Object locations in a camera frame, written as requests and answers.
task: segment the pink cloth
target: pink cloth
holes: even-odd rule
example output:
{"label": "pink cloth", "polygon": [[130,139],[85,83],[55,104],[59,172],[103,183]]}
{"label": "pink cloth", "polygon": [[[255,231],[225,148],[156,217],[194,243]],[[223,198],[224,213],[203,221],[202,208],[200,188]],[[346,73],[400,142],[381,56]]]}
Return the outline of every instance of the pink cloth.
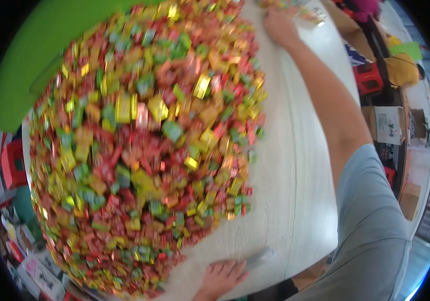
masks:
{"label": "pink cloth", "polygon": [[354,12],[354,18],[359,22],[367,22],[369,15],[378,17],[380,9],[378,8],[379,0],[352,0],[358,6],[359,12]]}

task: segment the green paper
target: green paper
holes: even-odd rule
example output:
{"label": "green paper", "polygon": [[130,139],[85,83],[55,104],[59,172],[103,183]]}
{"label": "green paper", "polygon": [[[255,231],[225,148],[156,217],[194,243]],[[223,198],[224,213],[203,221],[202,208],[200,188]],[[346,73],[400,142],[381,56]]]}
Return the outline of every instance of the green paper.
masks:
{"label": "green paper", "polygon": [[418,61],[422,59],[422,53],[420,52],[420,46],[417,42],[409,42],[409,43],[402,43],[399,45],[394,45],[392,47],[389,47],[388,50],[390,51],[390,54],[397,55],[399,53],[406,53],[408,54],[414,61]]}
{"label": "green paper", "polygon": [[[41,87],[44,90],[56,72],[50,72],[47,66],[58,66],[60,51],[72,39],[78,39],[98,22],[140,2],[161,1],[43,0],[39,3],[17,32],[0,65],[0,131],[19,128],[38,99],[36,91]],[[30,87],[36,91],[30,93]]]}

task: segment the person's arm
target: person's arm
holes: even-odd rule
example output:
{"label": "person's arm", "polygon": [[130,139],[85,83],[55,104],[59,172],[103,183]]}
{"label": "person's arm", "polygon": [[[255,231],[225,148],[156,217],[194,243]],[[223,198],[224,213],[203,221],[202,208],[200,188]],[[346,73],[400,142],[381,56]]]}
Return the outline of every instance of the person's arm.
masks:
{"label": "person's arm", "polygon": [[290,16],[277,9],[267,9],[265,27],[272,39],[292,57],[300,70],[320,119],[330,153],[334,185],[352,153],[372,137],[360,107],[345,85],[299,39]]}
{"label": "person's arm", "polygon": [[343,83],[300,41],[290,18],[269,10],[265,26],[305,79],[325,132],[337,196],[332,265],[289,300],[392,299],[405,273],[410,238],[362,113]]}

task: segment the cardboard box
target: cardboard box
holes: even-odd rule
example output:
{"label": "cardboard box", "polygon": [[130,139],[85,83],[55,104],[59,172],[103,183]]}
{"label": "cardboard box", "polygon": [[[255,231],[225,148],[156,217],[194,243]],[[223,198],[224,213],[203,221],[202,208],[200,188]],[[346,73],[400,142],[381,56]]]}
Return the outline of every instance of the cardboard box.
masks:
{"label": "cardboard box", "polygon": [[400,196],[400,209],[407,220],[413,220],[417,215],[417,203],[420,196],[420,186],[412,183],[405,184]]}
{"label": "cardboard box", "polygon": [[374,141],[401,145],[407,137],[401,106],[363,106],[362,114]]}
{"label": "cardboard box", "polygon": [[351,65],[358,66],[365,63],[374,63],[374,53],[360,26],[332,1],[323,0],[322,3],[332,17],[342,39],[345,40],[345,48],[350,57]]}
{"label": "cardboard box", "polygon": [[410,109],[409,112],[410,145],[429,148],[427,143],[427,120],[423,109]]}
{"label": "cardboard box", "polygon": [[372,136],[372,140],[377,141],[377,123],[375,120],[375,107],[363,106],[362,114],[365,118],[365,122],[367,122],[368,129],[370,130],[370,135]]}

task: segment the red plastic stool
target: red plastic stool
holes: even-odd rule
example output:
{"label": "red plastic stool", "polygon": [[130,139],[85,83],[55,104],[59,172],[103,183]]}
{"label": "red plastic stool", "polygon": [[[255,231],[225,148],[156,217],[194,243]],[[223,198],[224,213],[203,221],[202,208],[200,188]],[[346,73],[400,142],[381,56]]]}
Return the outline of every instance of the red plastic stool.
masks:
{"label": "red plastic stool", "polygon": [[23,160],[23,142],[21,139],[8,143],[2,150],[1,166],[7,189],[28,184]]}
{"label": "red plastic stool", "polygon": [[360,96],[379,92],[384,87],[376,63],[366,63],[352,67]]}
{"label": "red plastic stool", "polygon": [[387,176],[388,183],[392,187],[394,176],[395,176],[395,169],[384,166],[384,170],[385,170],[385,175]]}

